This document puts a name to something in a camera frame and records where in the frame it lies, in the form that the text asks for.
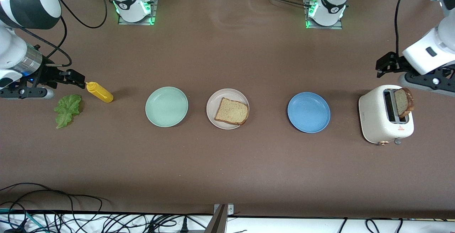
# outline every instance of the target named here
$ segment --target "bread slice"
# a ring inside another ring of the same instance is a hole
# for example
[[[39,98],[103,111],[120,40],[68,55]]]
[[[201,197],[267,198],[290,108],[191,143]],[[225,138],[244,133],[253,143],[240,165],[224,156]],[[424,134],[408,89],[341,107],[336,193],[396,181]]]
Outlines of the bread slice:
[[[411,91],[406,87],[395,91],[395,103],[399,118],[404,118],[414,110],[414,98],[412,98]]]
[[[245,104],[240,101],[222,98],[215,120],[241,126],[247,121],[248,114],[248,106]]]

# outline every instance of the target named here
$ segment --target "mustard bottle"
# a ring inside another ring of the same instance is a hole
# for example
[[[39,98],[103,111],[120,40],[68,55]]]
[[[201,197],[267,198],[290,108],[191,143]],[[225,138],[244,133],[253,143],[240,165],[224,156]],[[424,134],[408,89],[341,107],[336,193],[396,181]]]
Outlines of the mustard bottle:
[[[89,91],[91,94],[95,95],[98,97],[100,100],[109,103],[114,99],[114,96],[108,92],[106,89],[104,89],[101,85],[99,85],[96,82],[88,82],[87,84],[87,91]]]

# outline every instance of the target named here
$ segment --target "brown table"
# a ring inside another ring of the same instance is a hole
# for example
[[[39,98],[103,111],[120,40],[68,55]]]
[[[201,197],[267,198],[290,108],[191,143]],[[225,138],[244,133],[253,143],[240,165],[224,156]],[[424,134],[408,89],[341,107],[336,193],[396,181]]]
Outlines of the brown table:
[[[101,21],[100,0],[65,1],[83,21]],[[374,70],[395,48],[395,3],[349,0],[341,31],[306,29],[301,8],[271,0],[160,0],[152,27],[118,26],[109,5],[106,24],[95,30],[64,9],[62,48],[72,68],[115,101],[65,85],[52,100],[0,100],[1,186],[33,181],[101,196],[112,201],[105,211],[211,212],[230,202],[240,215],[454,217],[454,98],[413,90],[416,129],[400,146],[377,147],[361,134],[359,96],[397,83],[398,74],[377,79]],[[440,19],[437,2],[403,0],[400,50]],[[58,43],[62,26],[36,33]],[[58,53],[52,59],[66,63]],[[189,100],[187,116],[171,128],[144,113],[163,86]],[[205,112],[222,88],[240,90],[250,103],[248,121],[233,131],[213,126]],[[289,100],[304,91],[330,105],[320,133],[302,133],[287,118]],[[83,112],[55,129],[53,108],[69,94],[83,96]],[[51,194],[24,204],[69,209]],[[95,207],[84,200],[77,208]]]

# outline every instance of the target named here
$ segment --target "toaster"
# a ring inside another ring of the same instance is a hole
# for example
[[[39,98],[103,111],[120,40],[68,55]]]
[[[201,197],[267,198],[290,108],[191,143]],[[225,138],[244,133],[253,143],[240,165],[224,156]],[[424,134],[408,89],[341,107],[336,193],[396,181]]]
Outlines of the toaster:
[[[398,85],[381,85],[359,98],[359,115],[365,139],[375,144],[390,141],[400,144],[401,139],[414,132],[412,112],[398,117],[395,91]]]

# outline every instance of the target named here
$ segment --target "plate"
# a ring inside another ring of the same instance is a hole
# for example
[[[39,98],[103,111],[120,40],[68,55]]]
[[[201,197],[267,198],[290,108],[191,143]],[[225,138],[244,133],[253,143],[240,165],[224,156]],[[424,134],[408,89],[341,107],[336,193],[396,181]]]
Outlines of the plate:
[[[206,111],[210,122],[214,126],[224,130],[236,129],[239,126],[215,121],[216,113],[218,113],[218,108],[220,107],[221,99],[223,98],[240,101],[241,103],[248,106],[249,111],[250,105],[248,104],[247,97],[245,97],[245,95],[243,95],[241,92],[234,89],[221,89],[212,94],[208,99]]]
[[[330,109],[327,102],[319,95],[301,92],[289,102],[288,117],[300,131],[317,133],[328,125]]]
[[[162,87],[153,92],[145,104],[147,118],[159,127],[180,123],[188,112],[186,95],[175,87]]]

